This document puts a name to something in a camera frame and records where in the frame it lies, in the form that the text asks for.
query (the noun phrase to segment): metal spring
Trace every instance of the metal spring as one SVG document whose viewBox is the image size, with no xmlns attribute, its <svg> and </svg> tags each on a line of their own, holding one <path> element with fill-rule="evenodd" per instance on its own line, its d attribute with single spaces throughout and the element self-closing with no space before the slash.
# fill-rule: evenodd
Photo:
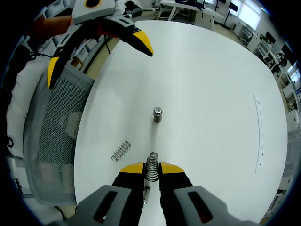
<svg viewBox="0 0 301 226">
<path fill-rule="evenodd" d="M 146 179 L 150 182 L 155 182 L 159 179 L 159 165 L 158 154 L 155 152 L 150 153 L 146 160 Z"/>
<path fill-rule="evenodd" d="M 119 148 L 118 150 L 112 155 L 111 159 L 113 161 L 118 161 L 121 159 L 121 157 L 129 150 L 131 147 L 131 144 L 127 141 L 125 141 Z"/>
</svg>

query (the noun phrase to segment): monitor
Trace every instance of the monitor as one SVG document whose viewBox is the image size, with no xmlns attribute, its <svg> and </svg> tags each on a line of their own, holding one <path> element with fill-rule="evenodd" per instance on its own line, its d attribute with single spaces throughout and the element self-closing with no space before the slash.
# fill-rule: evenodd
<svg viewBox="0 0 301 226">
<path fill-rule="evenodd" d="M 230 2 L 229 8 L 232 9 L 232 10 L 234 10 L 235 12 L 237 12 L 237 10 L 238 10 L 238 6 L 234 5 L 232 2 Z"/>
<path fill-rule="evenodd" d="M 291 50 L 289 49 L 289 47 L 286 44 L 284 44 L 281 50 L 286 56 L 287 60 L 291 63 L 291 65 L 293 65 L 296 62 L 296 59 L 293 53 L 291 52 Z"/>
<path fill-rule="evenodd" d="M 276 39 L 274 39 L 274 37 L 269 32 L 267 32 L 265 36 L 269 39 L 270 43 L 274 44 L 276 42 Z"/>
</svg>

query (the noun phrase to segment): desk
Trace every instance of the desk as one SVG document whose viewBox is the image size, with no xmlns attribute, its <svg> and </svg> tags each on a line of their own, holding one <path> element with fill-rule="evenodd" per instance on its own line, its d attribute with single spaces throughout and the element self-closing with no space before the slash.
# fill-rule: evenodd
<svg viewBox="0 0 301 226">
<path fill-rule="evenodd" d="M 204 27 L 204 28 L 212 30 L 212 31 L 214 31 L 214 18 L 213 17 L 219 17 L 219 18 L 224 19 L 224 17 L 222 15 L 218 14 L 217 12 L 215 12 L 214 10 L 212 10 L 208 7 L 205 7 L 202 10 L 200 10 L 199 8 L 194 7 L 194 6 L 176 3 L 174 0 L 163 0 L 160 2 L 160 5 L 166 5 L 166 6 L 173 7 L 173 9 L 169 15 L 168 21 L 171 21 L 173 19 L 174 13 L 177 8 L 190 9 L 190 10 L 194 10 L 197 12 L 194 25 L 201 26 L 201 27 Z M 158 13 L 158 16 L 160 16 L 162 12 L 163 12 L 163 8 L 161 8 L 161 11 Z"/>
<path fill-rule="evenodd" d="M 230 214 L 259 222 L 268 210 L 284 170 L 285 110 L 270 69 L 236 42 L 197 26 L 139 21 L 153 57 L 119 42 L 87 100 L 76 142 L 77 203 L 111 185 L 128 164 L 158 161 L 183 168 L 193 185 L 223 200 Z M 264 111 L 265 162 L 255 172 L 259 149 L 253 93 Z M 163 109 L 153 123 L 153 108 Z M 118 162 L 112 154 L 127 140 Z M 165 225 L 158 181 L 151 183 L 140 225 Z"/>
</svg>

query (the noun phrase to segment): metal screw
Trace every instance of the metal screw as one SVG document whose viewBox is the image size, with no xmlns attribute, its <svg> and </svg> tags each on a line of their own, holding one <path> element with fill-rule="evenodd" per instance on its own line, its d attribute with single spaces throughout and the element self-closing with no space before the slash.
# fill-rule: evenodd
<svg viewBox="0 0 301 226">
<path fill-rule="evenodd" d="M 155 107 L 154 108 L 154 122 L 159 123 L 162 121 L 162 108 L 160 107 Z"/>
<path fill-rule="evenodd" d="M 148 187 L 148 186 L 146 186 L 146 187 L 144 188 L 144 190 L 145 190 L 145 193 L 144 193 L 144 198 L 143 198 L 143 206 L 145 206 L 145 205 L 147 204 L 147 201 L 148 201 L 148 199 L 149 199 L 149 195 L 150 195 L 150 190 L 151 190 L 151 188 Z"/>
</svg>

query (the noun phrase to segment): office chair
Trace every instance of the office chair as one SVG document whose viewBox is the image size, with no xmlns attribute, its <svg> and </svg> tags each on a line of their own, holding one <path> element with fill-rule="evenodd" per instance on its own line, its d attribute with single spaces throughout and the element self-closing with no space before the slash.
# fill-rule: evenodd
<svg viewBox="0 0 301 226">
<path fill-rule="evenodd" d="M 24 165 L 32 194 L 41 204 L 74 205 L 76 137 L 94 81 L 67 64 L 54 88 L 39 81 L 26 118 Z"/>
<path fill-rule="evenodd" d="M 243 39 L 243 44 L 248 44 L 250 39 L 253 36 L 253 27 L 251 27 L 250 25 L 246 24 L 245 29 L 243 30 L 243 34 L 246 36 L 246 39 Z"/>
</svg>

